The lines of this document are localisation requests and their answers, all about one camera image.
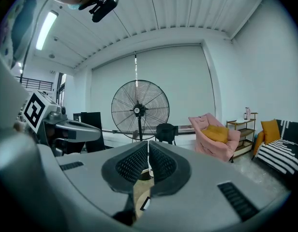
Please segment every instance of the window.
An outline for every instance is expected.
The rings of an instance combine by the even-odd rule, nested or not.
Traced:
[[[66,74],[60,73],[57,87],[57,104],[64,106],[64,90],[65,90]]]

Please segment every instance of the fan guard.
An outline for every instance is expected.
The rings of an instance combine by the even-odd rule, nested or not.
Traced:
[[[159,124],[168,121],[169,103],[165,93],[154,83],[134,80],[116,92],[111,115],[119,131],[127,137],[133,139],[133,132],[137,130],[137,139],[147,140],[154,137]]]

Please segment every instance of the orange pillow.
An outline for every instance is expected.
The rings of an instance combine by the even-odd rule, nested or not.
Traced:
[[[228,128],[209,125],[207,129],[201,130],[202,133],[213,141],[227,143]]]
[[[271,121],[261,121],[261,124],[264,132],[264,142],[266,145],[280,139],[277,120],[273,119]]]

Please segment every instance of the black and white striped blanket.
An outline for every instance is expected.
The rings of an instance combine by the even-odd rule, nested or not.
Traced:
[[[298,172],[298,123],[285,120],[277,122],[281,138],[268,145],[263,142],[256,157],[277,171],[292,176]]]

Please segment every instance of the ceiling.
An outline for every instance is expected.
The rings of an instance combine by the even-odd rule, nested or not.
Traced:
[[[142,33],[170,28],[222,31],[230,39],[246,23],[262,0],[119,0],[118,6],[99,23],[89,9],[71,10],[49,0],[44,8],[59,16],[42,51],[32,47],[31,60],[68,73],[105,48]],[[45,19],[41,16],[39,25]]]

